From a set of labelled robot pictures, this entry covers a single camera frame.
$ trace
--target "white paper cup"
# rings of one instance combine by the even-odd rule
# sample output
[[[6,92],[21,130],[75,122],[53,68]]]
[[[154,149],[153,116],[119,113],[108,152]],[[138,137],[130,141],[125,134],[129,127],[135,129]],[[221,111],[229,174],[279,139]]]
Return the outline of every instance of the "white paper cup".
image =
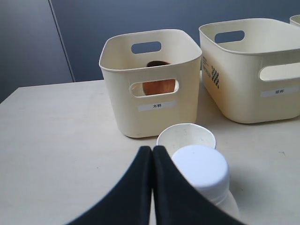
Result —
[[[188,145],[204,145],[216,148],[215,136],[206,128],[194,123],[180,123],[165,129],[157,138],[156,145],[164,146],[169,152]]]

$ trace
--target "table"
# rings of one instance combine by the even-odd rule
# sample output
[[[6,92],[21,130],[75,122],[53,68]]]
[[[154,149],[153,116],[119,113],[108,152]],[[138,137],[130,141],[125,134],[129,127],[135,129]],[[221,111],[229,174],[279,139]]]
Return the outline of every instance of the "table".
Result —
[[[242,221],[299,223],[300,118],[238,124],[201,85],[197,124],[215,134],[229,162]],[[141,145],[155,142],[120,133],[104,81],[17,89],[0,104],[0,224],[69,222],[118,182]]]

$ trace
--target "plastic bottle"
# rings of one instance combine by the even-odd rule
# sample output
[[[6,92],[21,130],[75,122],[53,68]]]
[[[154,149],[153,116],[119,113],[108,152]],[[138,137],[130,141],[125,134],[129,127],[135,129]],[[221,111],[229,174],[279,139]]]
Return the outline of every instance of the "plastic bottle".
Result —
[[[213,204],[239,219],[238,205],[229,191],[229,165],[217,150],[189,145],[177,150],[172,160],[186,180]]]

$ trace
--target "blue gray wall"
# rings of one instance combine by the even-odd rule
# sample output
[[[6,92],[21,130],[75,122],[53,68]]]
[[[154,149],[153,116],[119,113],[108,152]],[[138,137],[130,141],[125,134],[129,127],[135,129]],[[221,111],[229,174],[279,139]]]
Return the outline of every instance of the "blue gray wall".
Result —
[[[52,0],[76,81],[102,79],[98,60],[118,34],[175,28],[199,43],[212,22],[266,17],[289,22],[299,0]]]
[[[67,82],[48,0],[0,0],[0,103],[18,87]]]

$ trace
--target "cream plastic bin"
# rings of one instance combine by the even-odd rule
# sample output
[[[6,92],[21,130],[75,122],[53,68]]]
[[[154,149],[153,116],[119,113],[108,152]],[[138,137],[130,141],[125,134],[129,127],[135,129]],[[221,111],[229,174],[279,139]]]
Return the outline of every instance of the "cream plastic bin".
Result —
[[[300,27],[300,15],[294,15],[290,18],[290,24]]]
[[[201,26],[203,83],[224,116],[239,123],[300,115],[300,29],[272,19]],[[241,40],[215,42],[242,32]]]
[[[132,45],[160,42],[156,52],[134,54]],[[181,30],[124,34],[107,40],[99,60],[119,130],[140,138],[159,135],[177,123],[194,123],[197,116],[202,51]],[[153,60],[170,65],[146,67]],[[146,96],[142,83],[175,79],[172,93]]]

